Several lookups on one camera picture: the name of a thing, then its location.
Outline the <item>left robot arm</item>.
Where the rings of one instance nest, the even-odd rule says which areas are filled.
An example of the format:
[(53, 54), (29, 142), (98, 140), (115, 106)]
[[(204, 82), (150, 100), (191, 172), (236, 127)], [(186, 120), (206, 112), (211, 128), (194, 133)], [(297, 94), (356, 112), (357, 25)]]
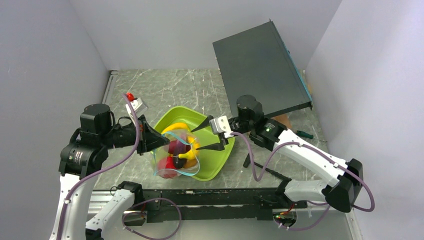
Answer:
[(143, 205), (141, 184), (124, 181), (95, 216), (88, 216), (92, 192), (110, 149), (132, 146), (133, 152), (142, 155), (169, 143), (143, 115), (137, 122), (138, 126), (116, 123), (107, 104), (85, 107), (80, 127), (60, 153), (60, 196), (52, 240), (102, 240), (124, 211)]

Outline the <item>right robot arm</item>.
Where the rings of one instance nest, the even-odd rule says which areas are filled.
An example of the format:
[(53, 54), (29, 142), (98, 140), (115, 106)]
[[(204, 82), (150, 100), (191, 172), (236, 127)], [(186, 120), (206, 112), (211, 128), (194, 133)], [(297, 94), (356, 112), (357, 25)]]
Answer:
[(238, 115), (213, 117), (208, 115), (194, 131), (210, 127), (219, 141), (203, 147), (205, 150), (222, 151), (228, 139), (248, 133), (250, 140), (265, 148), (273, 156), (287, 156), (319, 176), (319, 180), (298, 181), (284, 179), (275, 194), (276, 203), (287, 208), (299, 201), (325, 202), (332, 208), (349, 213), (358, 208), (355, 201), (365, 183), (363, 165), (352, 159), (342, 158), (319, 149), (303, 140), (284, 124), (266, 117), (262, 104), (252, 95), (242, 95), (236, 101)]

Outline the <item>purple sweet potato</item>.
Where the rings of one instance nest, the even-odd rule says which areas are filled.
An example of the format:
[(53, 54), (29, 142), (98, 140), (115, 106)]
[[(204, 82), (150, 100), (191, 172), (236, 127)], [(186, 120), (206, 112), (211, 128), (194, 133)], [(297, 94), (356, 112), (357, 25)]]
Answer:
[(179, 140), (172, 140), (168, 146), (168, 154), (170, 155), (179, 155), (187, 152), (186, 145)]

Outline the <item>red apple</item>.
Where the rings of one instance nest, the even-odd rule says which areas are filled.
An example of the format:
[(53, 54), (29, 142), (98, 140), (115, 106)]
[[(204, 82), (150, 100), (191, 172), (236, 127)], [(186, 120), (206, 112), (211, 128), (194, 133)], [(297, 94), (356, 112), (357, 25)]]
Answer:
[(156, 174), (164, 179), (172, 179), (178, 176), (175, 169), (173, 158), (171, 156), (167, 156), (157, 163)]

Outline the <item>purple eggplant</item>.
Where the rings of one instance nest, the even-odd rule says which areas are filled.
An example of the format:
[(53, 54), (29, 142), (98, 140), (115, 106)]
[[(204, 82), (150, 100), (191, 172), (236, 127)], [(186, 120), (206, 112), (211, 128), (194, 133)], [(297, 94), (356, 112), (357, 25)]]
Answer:
[(175, 169), (181, 169), (186, 164), (186, 158), (180, 158), (177, 155), (172, 157), (172, 163)]

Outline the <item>orange mango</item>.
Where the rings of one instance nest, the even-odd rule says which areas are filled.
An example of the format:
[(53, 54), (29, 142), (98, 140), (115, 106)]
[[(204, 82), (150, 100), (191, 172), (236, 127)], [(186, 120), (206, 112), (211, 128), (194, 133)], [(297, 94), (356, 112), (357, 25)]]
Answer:
[(183, 165), (184, 169), (193, 169), (198, 166), (198, 160), (196, 158), (194, 159), (188, 159), (186, 163)]

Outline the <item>clear zip top bag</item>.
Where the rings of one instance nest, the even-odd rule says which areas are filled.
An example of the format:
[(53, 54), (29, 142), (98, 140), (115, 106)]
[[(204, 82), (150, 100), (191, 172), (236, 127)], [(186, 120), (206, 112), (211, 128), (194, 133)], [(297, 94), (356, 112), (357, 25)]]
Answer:
[[(184, 143), (186, 145), (186, 152), (191, 149), (191, 147), (188, 144), (188, 140), (187, 140), (188, 136), (195, 137), (196, 140), (198, 141), (197, 137), (194, 134), (192, 134), (190, 131), (185, 130), (185, 129), (168, 131), (168, 132), (166, 132), (162, 135), (164, 137), (168, 138), (170, 140), (170, 142), (173, 141), (173, 140), (178, 140), (178, 141)], [(168, 147), (169, 147), (169, 144), (166, 145), (166, 146), (159, 147), (159, 148), (152, 151), (151, 165), (152, 165), (152, 168), (153, 168), (153, 174), (155, 176), (158, 176), (157, 175), (157, 163), (162, 158), (178, 156), (178, 155), (168, 154)], [(186, 168), (175, 169), (175, 171), (178, 173), (177, 177), (180, 177), (180, 176), (193, 177), (196, 174), (198, 174), (199, 171), (200, 171), (200, 168), (201, 168), (199, 158), (200, 158), (200, 151), (198, 151), (198, 156), (196, 157), (196, 159), (198, 161), (197, 167), (194, 167), (192, 169), (186, 169)]]

